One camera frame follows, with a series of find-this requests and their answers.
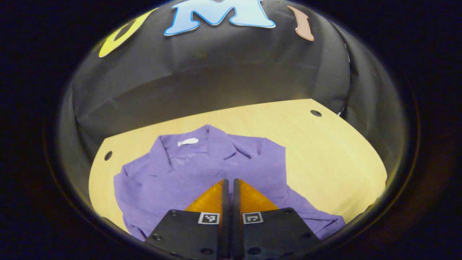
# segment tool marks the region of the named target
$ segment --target table surface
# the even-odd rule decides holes
[[[90,172],[94,210],[127,231],[114,196],[114,176],[122,165],[148,153],[159,135],[182,134],[206,124],[285,146],[288,185],[317,209],[341,215],[347,223],[385,190],[385,166],[367,140],[316,101],[298,99],[196,114],[106,138]],[[105,161],[109,151],[112,156]]]

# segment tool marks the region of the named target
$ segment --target blue letter m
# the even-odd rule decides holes
[[[193,13],[211,25],[219,25],[233,8],[236,15],[230,18],[230,22],[234,25],[274,28],[276,24],[266,17],[260,1],[262,0],[188,0],[176,4],[172,6],[177,8],[173,25],[164,34],[171,36],[199,27],[200,23],[193,20]]]

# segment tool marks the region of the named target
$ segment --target white label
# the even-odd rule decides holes
[[[182,142],[178,142],[178,146],[182,146],[184,144],[195,144],[195,143],[198,143],[199,142],[199,139],[197,138],[190,138],[190,139],[186,139]]]

